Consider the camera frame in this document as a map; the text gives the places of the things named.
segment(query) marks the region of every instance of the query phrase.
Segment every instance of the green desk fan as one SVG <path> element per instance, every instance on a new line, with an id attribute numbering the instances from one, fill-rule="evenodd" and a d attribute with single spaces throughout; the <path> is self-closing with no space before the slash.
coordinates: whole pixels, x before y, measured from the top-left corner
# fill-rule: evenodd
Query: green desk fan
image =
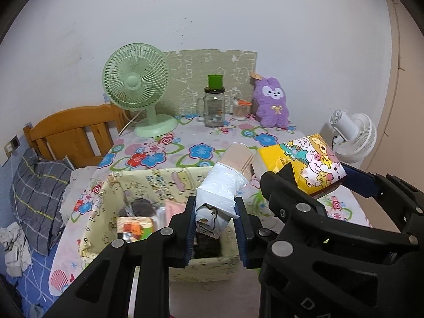
<path id="1" fill-rule="evenodd" d="M 169 67 L 165 55 L 154 46 L 134 43 L 115 51 L 106 62 L 102 81 L 112 103 L 124 110 L 147 111 L 147 118 L 136 123 L 137 136 L 160 136 L 177 126 L 172 116 L 155 112 L 169 83 Z"/>

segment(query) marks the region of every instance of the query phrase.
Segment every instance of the green lid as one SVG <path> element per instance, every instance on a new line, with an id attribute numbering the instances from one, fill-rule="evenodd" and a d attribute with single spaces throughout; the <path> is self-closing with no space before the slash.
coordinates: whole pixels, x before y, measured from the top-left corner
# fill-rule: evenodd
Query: green lid
<path id="1" fill-rule="evenodd" d="M 222 88 L 222 78 L 220 74 L 211 74 L 208 75 L 208 86 L 209 89 L 221 89 Z"/>

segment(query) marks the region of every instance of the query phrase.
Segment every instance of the stuffed toy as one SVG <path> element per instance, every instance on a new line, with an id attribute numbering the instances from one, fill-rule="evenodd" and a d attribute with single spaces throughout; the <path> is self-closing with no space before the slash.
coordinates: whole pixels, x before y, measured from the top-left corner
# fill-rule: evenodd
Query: stuffed toy
<path id="1" fill-rule="evenodd" d="M 256 116 L 264 128 L 287 128 L 289 110 L 286 106 L 286 95 L 275 77 L 261 77 L 255 82 L 253 99 L 257 103 Z"/>

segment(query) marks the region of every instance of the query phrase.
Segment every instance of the pink cloth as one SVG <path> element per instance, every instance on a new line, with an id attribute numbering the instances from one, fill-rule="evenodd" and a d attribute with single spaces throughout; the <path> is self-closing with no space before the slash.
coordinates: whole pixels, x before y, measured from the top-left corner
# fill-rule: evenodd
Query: pink cloth
<path id="1" fill-rule="evenodd" d="M 171 200 L 165 200 L 165 213 L 166 213 L 166 224 L 169 226 L 169 223 L 171 222 L 171 218 L 175 214 L 179 214 L 184 212 L 185 204 L 184 203 L 177 203 L 173 202 Z"/>

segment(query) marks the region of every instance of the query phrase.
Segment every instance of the wooden headboard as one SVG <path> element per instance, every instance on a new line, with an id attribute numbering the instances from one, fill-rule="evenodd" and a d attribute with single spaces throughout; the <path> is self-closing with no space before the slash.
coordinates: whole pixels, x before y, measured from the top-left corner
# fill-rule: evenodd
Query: wooden headboard
<path id="1" fill-rule="evenodd" d="M 68 156 L 75 167 L 97 166 L 113 145 L 108 122 L 115 122 L 120 132 L 124 127 L 123 111 L 110 104 L 82 106 L 57 112 L 33 128 L 27 126 L 24 134 L 29 146 L 45 159 Z M 93 132 L 102 156 L 94 154 L 84 127 Z"/>

